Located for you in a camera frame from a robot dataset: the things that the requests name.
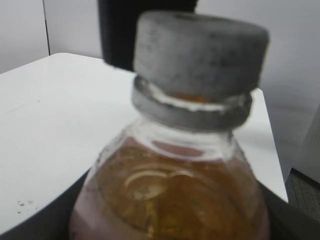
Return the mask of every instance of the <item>table surface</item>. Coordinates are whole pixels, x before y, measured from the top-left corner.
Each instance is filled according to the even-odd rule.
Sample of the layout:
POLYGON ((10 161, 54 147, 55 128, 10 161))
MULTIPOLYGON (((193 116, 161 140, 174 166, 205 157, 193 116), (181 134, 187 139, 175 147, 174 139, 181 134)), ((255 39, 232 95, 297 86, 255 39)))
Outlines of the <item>table surface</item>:
MULTIPOLYGON (((0 75, 0 234, 70 187, 138 114, 134 73, 58 53, 0 75)), ((261 90, 234 133, 258 180, 288 201, 261 90)))

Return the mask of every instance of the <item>brown liquid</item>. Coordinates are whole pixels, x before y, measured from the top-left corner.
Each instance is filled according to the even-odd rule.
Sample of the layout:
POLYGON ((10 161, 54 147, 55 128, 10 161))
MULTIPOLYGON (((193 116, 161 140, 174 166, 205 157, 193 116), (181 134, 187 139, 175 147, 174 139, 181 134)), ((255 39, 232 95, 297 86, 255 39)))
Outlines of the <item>brown liquid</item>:
POLYGON ((72 240, 268 240, 269 225, 245 162, 183 161, 128 139, 83 187, 70 235, 72 240))

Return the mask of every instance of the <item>plastic bottle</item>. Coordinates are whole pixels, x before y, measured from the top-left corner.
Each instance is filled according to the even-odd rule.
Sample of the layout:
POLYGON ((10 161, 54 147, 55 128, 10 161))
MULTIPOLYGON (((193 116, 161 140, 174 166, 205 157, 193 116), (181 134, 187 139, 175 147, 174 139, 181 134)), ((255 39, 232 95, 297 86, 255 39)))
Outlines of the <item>plastic bottle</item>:
POLYGON ((261 27, 192 13, 139 20, 132 100, 141 118, 100 154, 72 240, 268 240, 263 196, 232 135, 268 44, 261 27))

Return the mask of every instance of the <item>floor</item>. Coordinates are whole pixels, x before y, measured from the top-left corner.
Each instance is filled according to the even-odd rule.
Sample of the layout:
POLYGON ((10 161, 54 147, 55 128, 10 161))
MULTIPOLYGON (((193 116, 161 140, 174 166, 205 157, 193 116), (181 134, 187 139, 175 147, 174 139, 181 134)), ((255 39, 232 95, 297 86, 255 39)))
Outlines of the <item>floor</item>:
POLYGON ((320 223, 320 184, 292 169, 285 187, 289 204, 320 223))

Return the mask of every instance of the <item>bottle cap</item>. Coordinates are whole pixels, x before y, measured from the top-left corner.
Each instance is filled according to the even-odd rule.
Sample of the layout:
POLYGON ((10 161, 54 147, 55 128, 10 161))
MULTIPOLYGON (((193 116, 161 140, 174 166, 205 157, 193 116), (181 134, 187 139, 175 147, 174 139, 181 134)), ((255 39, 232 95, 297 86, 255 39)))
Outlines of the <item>bottle cap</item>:
POLYGON ((242 21, 151 11, 138 22, 134 69, 170 96, 225 98, 258 86, 268 32, 242 21))

